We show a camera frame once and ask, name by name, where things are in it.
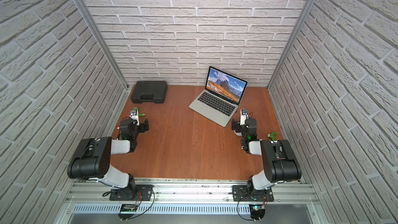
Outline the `white wireless mouse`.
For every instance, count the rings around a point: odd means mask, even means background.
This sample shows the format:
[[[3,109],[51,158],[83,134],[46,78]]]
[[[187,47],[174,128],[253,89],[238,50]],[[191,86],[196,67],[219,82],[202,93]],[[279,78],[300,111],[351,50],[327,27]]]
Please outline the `white wireless mouse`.
[[[234,133],[235,133],[237,136],[242,136],[242,132],[239,131],[239,130],[234,130]]]

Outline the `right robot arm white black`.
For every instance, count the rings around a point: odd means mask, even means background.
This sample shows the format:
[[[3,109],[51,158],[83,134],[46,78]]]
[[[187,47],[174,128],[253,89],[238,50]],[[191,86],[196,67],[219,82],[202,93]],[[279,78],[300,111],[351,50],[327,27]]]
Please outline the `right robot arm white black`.
[[[231,129],[241,137],[241,148],[248,154],[262,157],[263,170],[247,181],[250,196],[262,194],[274,185],[299,180],[302,170],[287,140],[277,140],[276,132],[267,139],[258,139],[257,121],[248,116],[240,121],[232,120]]]

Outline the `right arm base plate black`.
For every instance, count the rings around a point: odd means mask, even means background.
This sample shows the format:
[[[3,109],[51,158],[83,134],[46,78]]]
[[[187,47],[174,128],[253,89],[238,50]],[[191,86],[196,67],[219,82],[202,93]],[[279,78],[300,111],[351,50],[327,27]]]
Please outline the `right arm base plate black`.
[[[271,189],[255,190],[252,186],[249,187],[247,185],[233,185],[232,196],[235,202],[274,202],[274,196]]]

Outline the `silver laptop with mountain wallpaper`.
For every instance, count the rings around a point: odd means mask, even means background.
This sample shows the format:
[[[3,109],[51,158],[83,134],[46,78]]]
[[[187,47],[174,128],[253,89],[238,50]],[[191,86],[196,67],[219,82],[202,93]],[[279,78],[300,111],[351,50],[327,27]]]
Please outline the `silver laptop with mountain wallpaper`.
[[[238,110],[247,85],[248,81],[210,66],[205,89],[189,108],[225,127]]]

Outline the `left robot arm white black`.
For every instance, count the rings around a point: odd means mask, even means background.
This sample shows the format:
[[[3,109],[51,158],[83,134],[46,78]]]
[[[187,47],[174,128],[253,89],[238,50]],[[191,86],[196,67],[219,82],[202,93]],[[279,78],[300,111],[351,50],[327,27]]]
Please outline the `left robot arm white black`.
[[[111,155],[132,153],[137,146],[140,133],[149,130],[149,121],[123,119],[119,125],[120,136],[99,139],[82,139],[67,167],[71,179],[95,180],[117,190],[135,190],[135,180],[130,174],[123,173],[110,163]]]

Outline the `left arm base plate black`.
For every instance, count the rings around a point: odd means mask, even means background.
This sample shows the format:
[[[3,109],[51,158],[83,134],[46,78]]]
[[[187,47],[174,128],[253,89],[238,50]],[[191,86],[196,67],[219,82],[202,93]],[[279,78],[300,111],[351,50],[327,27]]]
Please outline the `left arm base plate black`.
[[[149,202],[154,199],[153,185],[136,185],[134,188],[114,189],[111,191],[110,201],[142,201]]]

